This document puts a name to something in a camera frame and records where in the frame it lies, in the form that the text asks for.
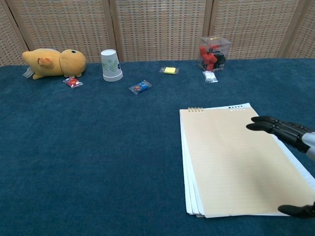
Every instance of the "yellow eraser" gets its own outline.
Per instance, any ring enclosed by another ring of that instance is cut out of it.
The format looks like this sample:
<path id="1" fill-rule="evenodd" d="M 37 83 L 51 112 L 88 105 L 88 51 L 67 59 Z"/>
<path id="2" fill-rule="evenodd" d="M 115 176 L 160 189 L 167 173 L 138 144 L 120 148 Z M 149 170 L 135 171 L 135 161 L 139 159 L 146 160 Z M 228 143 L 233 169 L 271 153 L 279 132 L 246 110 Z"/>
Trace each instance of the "yellow eraser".
<path id="1" fill-rule="evenodd" d="M 176 68 L 175 67 L 166 67 L 164 70 L 165 74 L 175 74 Z"/>

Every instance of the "spiral notebook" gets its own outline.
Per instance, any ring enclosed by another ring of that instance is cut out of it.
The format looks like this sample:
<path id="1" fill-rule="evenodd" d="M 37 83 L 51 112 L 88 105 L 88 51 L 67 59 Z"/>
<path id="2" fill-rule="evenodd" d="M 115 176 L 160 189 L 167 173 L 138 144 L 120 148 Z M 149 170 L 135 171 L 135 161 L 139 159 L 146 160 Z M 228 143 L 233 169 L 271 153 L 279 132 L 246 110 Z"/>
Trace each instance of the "spiral notebook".
<path id="1" fill-rule="evenodd" d="M 315 179 L 275 136 L 250 131 L 249 103 L 180 110 L 187 213 L 285 216 L 315 200 Z"/>

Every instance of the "woven folding screen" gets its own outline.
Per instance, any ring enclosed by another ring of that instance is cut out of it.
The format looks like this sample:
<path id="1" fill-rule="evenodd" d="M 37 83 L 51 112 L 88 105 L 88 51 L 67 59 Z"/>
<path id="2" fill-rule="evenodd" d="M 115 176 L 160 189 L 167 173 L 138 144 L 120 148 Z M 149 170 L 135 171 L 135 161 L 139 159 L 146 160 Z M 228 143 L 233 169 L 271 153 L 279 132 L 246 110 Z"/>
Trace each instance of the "woven folding screen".
<path id="1" fill-rule="evenodd" d="M 214 34 L 232 42 L 231 59 L 274 58 L 298 0 L 218 0 Z"/>
<path id="2" fill-rule="evenodd" d="M 315 58 L 315 0 L 297 32 L 288 57 Z"/>
<path id="3" fill-rule="evenodd" d="M 24 64 L 21 55 L 26 47 L 22 45 L 21 37 L 19 39 L 18 32 L 14 30 L 9 20 L 10 13 L 4 10 L 4 4 L 4 1 L 0 1 L 0 66 Z"/>
<path id="4" fill-rule="evenodd" d="M 116 0 L 115 7 L 124 60 L 197 58 L 206 0 Z"/>
<path id="5" fill-rule="evenodd" d="M 115 44 L 102 0 L 12 0 L 12 8 L 31 49 L 77 49 L 88 62 L 100 62 L 111 36 Z"/>

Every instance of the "yellow plush toy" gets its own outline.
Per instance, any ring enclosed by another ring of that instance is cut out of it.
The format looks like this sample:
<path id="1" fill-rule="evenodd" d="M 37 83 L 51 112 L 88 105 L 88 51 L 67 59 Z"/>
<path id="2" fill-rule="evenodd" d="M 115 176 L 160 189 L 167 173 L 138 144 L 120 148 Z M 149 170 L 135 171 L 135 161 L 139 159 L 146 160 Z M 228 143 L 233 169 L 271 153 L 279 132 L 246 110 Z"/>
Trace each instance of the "yellow plush toy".
<path id="1" fill-rule="evenodd" d="M 30 66 L 26 74 L 28 73 L 31 76 L 34 73 L 34 80 L 56 75 L 80 77 L 86 67 L 85 56 L 81 52 L 72 49 L 60 53 L 54 49 L 40 48 L 23 52 L 22 58 Z"/>

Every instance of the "white paper cup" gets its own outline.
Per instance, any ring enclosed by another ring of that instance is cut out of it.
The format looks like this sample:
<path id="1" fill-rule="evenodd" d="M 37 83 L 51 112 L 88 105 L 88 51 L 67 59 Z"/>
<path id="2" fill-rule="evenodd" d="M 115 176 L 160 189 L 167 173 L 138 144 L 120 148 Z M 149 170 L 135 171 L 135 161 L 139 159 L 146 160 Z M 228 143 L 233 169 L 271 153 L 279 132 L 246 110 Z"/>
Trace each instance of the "white paper cup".
<path id="1" fill-rule="evenodd" d="M 117 53 L 114 49 L 107 49 L 100 53 L 103 67 L 103 79 L 106 81 L 118 81 L 123 77 Z"/>

